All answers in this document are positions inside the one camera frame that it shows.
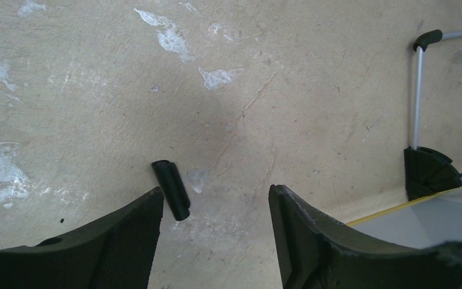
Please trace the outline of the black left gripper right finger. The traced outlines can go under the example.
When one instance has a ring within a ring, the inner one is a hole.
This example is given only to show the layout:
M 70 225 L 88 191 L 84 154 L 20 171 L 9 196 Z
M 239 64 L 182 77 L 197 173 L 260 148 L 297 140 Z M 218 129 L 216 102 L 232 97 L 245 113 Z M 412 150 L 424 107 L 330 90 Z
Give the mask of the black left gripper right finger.
M 462 241 L 424 249 L 357 231 L 285 185 L 268 194 L 283 288 L 462 288 Z

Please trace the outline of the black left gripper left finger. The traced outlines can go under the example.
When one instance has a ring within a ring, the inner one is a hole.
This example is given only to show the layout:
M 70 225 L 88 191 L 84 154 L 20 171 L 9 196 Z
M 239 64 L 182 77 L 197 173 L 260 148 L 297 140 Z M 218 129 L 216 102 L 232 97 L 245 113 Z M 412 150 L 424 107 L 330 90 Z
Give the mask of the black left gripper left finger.
M 0 288 L 147 288 L 160 234 L 158 187 L 36 246 L 0 250 Z

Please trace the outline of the black marker cap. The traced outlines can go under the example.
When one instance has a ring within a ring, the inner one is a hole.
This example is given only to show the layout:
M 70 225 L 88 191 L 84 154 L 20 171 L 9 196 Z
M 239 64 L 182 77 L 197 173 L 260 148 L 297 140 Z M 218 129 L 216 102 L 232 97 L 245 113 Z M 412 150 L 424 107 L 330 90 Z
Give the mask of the black marker cap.
M 168 160 L 158 160 L 152 162 L 151 167 L 175 220 L 187 219 L 191 202 L 176 164 Z

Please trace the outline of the yellow framed whiteboard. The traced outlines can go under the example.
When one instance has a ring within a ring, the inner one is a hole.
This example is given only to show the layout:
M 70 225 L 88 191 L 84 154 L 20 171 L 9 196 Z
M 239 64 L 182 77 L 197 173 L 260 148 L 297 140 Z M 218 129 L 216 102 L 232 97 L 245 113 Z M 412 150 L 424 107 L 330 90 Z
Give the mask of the yellow framed whiteboard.
M 362 217 L 348 226 L 380 240 L 418 249 L 462 241 L 462 187 Z

